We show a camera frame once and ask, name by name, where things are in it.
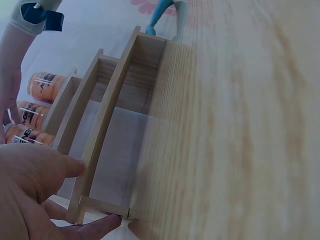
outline wooden shelf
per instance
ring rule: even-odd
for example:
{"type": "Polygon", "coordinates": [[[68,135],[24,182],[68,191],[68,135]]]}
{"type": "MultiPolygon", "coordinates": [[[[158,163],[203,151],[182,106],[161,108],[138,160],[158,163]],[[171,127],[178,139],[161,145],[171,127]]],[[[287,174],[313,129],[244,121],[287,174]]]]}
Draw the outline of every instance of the wooden shelf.
{"type": "Polygon", "coordinates": [[[100,103],[82,155],[87,169],[76,178],[68,204],[69,221],[81,224],[87,209],[129,217],[129,207],[89,195],[115,107],[148,114],[165,45],[165,39],[141,33],[137,26],[121,58],[100,49],[82,79],[74,70],[63,85],[43,126],[56,134],[53,148],[62,154],[69,154],[89,100],[100,103]]]}

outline figurine leg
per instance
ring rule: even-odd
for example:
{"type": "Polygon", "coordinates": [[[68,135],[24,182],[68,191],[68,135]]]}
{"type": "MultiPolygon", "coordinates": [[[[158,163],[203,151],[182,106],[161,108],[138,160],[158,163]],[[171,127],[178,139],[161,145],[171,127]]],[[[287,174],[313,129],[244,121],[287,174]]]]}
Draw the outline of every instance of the figurine leg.
{"type": "Polygon", "coordinates": [[[151,17],[151,21],[149,26],[146,27],[146,33],[150,35],[156,35],[156,31],[154,29],[155,25],[157,24],[158,20],[164,14],[165,10],[174,4],[173,0],[159,0],[153,15],[151,17]]]}

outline human hand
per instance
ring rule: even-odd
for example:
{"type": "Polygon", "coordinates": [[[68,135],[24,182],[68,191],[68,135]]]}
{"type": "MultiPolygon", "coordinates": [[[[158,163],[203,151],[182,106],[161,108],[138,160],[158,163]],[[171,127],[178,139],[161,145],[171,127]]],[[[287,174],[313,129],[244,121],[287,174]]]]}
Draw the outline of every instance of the human hand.
{"type": "Polygon", "coordinates": [[[35,144],[0,145],[0,236],[6,240],[99,240],[121,224],[109,215],[85,225],[57,227],[67,210],[47,200],[84,164],[35,144]]]}
{"type": "Polygon", "coordinates": [[[21,117],[17,107],[17,97],[21,84],[21,69],[0,69],[0,145],[5,143],[3,125],[11,123],[19,124],[21,117]]]}

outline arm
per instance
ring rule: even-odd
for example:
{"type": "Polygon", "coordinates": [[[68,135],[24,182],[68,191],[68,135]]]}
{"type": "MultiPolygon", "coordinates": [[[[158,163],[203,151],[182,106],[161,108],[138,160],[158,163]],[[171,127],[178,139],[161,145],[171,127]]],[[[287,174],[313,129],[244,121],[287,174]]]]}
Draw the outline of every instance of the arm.
{"type": "MultiPolygon", "coordinates": [[[[35,21],[38,16],[39,24],[30,23],[23,18],[21,14],[22,5],[30,3],[30,1],[19,0],[11,13],[10,22],[0,41],[0,123],[2,126],[11,122],[8,110],[11,119],[15,123],[20,122],[17,97],[21,83],[21,64],[36,36],[42,33],[44,26],[48,27],[48,24],[45,25],[46,20],[49,19],[46,18],[46,12],[49,12],[51,16],[53,15],[50,18],[50,23],[57,19],[62,24],[63,17],[61,17],[61,14],[57,14],[60,19],[59,16],[54,15],[54,11],[58,9],[62,0],[37,0],[37,2],[41,4],[42,10],[32,9],[31,16],[35,21]]],[[[4,143],[4,130],[0,126],[0,144],[4,143]]]]}

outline pink flower pattern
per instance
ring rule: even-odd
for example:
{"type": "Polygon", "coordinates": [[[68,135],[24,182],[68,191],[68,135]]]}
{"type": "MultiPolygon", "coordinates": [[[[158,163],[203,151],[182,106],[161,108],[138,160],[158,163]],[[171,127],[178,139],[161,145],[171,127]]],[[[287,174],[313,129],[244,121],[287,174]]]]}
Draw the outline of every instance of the pink flower pattern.
{"type": "MultiPolygon", "coordinates": [[[[187,2],[190,4],[190,7],[191,7],[191,5],[193,5],[194,7],[197,6],[198,1],[199,0],[187,0],[187,2]]],[[[132,5],[139,6],[139,8],[138,8],[139,13],[148,14],[148,15],[151,15],[154,12],[158,2],[159,2],[159,0],[131,0],[132,5]]],[[[208,11],[209,11],[209,9],[204,9],[204,11],[203,11],[203,14],[207,17],[205,18],[205,20],[206,20],[205,22],[200,23],[201,27],[208,27],[210,25],[209,22],[213,20],[212,14],[210,14],[210,12],[208,12],[208,11]]],[[[168,7],[165,10],[164,14],[176,17],[177,11],[176,11],[175,6],[171,5],[170,7],[168,7]]],[[[187,25],[191,28],[196,28],[195,22],[196,22],[196,20],[194,19],[194,17],[189,14],[187,25]]]]}
{"type": "MultiPolygon", "coordinates": [[[[156,9],[159,0],[131,0],[132,5],[140,5],[139,6],[139,13],[141,14],[152,14],[153,11],[156,9]]],[[[168,14],[170,16],[177,16],[177,11],[174,5],[168,7],[164,14],[168,14]]]]}

